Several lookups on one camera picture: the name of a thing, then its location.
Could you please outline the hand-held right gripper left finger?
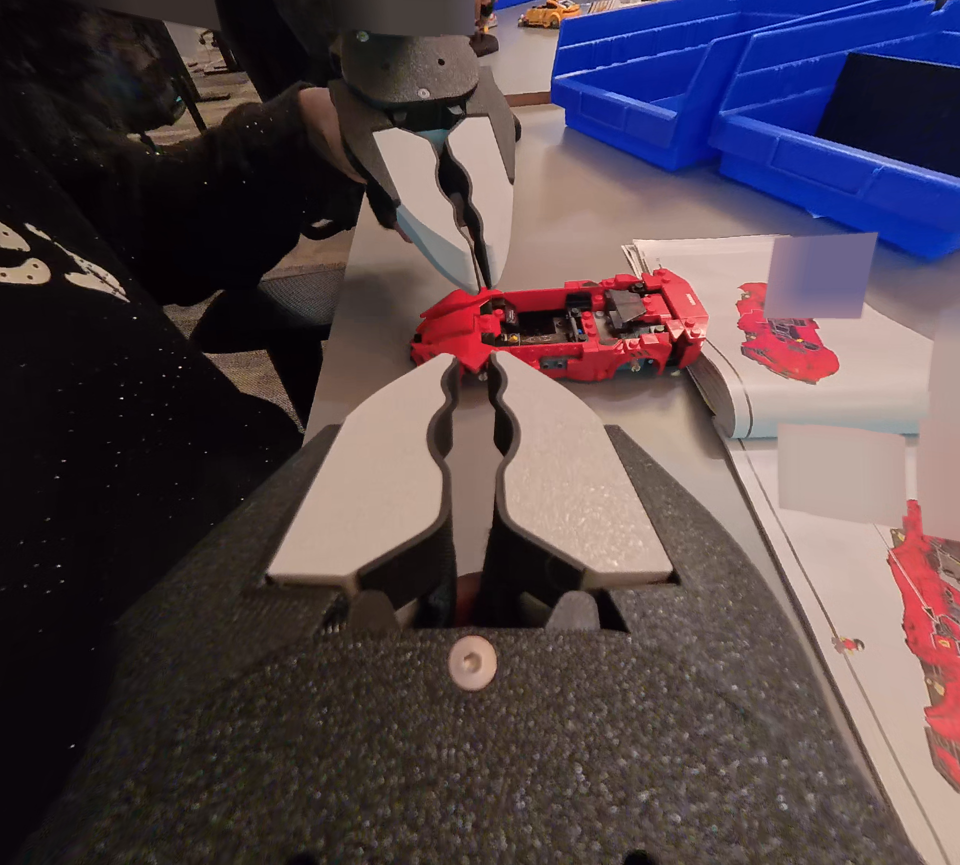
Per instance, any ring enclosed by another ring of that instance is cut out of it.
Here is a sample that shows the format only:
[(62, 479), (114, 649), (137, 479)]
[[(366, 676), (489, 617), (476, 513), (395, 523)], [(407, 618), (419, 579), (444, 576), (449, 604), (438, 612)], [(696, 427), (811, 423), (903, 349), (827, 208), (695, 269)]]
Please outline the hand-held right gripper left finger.
[(449, 354), (369, 396), (343, 421), (267, 567), (271, 583), (345, 594), (430, 594), (450, 563)]

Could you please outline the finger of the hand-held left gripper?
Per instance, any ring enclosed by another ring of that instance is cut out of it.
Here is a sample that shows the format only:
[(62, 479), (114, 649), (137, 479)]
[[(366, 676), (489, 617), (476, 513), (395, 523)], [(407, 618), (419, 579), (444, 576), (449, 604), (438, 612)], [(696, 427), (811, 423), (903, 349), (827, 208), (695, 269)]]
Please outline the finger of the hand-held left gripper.
[(387, 127), (373, 133), (399, 204), (400, 231), (434, 269), (470, 294), (483, 288), (472, 240), (458, 222), (450, 195), (441, 184), (441, 159), (447, 133)]
[(497, 288), (509, 259), (514, 185), (488, 116), (462, 118), (447, 136), (447, 153), (460, 173), (463, 218), (486, 288)]

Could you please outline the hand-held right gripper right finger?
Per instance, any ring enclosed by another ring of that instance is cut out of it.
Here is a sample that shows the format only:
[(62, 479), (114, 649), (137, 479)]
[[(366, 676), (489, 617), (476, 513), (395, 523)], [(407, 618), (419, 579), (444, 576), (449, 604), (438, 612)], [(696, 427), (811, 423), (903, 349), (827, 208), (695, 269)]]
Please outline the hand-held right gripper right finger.
[(488, 366), (502, 454), (496, 516), (558, 588), (631, 588), (674, 571), (602, 419), (567, 387), (507, 351)]

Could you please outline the red lego car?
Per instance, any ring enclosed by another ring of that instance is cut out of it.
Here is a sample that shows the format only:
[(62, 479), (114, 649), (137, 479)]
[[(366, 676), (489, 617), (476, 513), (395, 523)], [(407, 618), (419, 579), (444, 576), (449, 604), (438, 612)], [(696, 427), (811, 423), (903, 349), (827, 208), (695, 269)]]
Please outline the red lego car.
[(690, 283), (656, 269), (555, 288), (454, 291), (421, 314), (410, 355), (416, 365), (453, 355), (479, 376), (502, 352), (552, 379), (599, 382), (624, 368), (685, 369), (701, 355), (708, 329)]

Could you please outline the person's left forearm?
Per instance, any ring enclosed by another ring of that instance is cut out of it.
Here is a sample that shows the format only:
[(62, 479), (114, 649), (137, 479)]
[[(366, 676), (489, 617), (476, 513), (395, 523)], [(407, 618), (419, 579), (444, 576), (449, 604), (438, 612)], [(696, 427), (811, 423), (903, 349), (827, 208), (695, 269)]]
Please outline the person's left forearm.
[(134, 150), (131, 264), (164, 305), (256, 286), (303, 235), (354, 227), (366, 185), (311, 146), (294, 85), (162, 151)]

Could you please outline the yellow lego car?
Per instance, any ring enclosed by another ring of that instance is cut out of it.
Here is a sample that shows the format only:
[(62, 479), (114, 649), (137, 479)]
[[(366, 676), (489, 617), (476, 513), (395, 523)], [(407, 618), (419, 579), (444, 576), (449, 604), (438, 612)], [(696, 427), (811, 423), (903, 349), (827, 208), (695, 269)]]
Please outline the yellow lego car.
[(517, 20), (521, 29), (559, 30), (564, 21), (578, 18), (582, 7), (573, 0), (543, 0), (527, 8)]

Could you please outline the lego instruction booklet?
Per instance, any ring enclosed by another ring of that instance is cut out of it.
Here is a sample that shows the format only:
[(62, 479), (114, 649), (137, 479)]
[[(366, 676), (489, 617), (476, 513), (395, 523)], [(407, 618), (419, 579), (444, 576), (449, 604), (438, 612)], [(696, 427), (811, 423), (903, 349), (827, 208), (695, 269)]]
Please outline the lego instruction booklet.
[[(923, 533), (913, 435), (933, 343), (860, 319), (763, 314), (776, 236), (622, 247), (636, 273), (687, 280), (709, 317), (690, 376), (820, 649), (874, 775), (927, 863), (958, 863), (958, 542)], [(857, 523), (780, 503), (777, 425), (904, 436), (901, 517)]]

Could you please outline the person's left hand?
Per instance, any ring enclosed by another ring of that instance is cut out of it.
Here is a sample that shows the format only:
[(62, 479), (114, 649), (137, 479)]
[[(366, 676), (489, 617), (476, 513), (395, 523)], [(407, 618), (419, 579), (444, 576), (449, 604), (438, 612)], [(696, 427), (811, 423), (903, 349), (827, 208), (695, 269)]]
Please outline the person's left hand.
[(330, 91), (324, 87), (306, 86), (297, 91), (296, 102), (313, 149), (342, 175), (366, 186), (365, 176), (356, 170), (347, 156)]

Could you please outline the large blue storage bin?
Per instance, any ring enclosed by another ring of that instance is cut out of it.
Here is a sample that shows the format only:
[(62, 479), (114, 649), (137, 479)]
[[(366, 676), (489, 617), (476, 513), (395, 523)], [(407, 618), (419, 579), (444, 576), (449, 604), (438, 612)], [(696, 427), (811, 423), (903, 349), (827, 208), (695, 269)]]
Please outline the large blue storage bin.
[(560, 25), (551, 101), (571, 129), (667, 171), (709, 163), (709, 135), (751, 38), (930, 0), (665, 0)]
[(728, 178), (916, 258), (958, 251), (959, 0), (758, 31), (709, 144)]

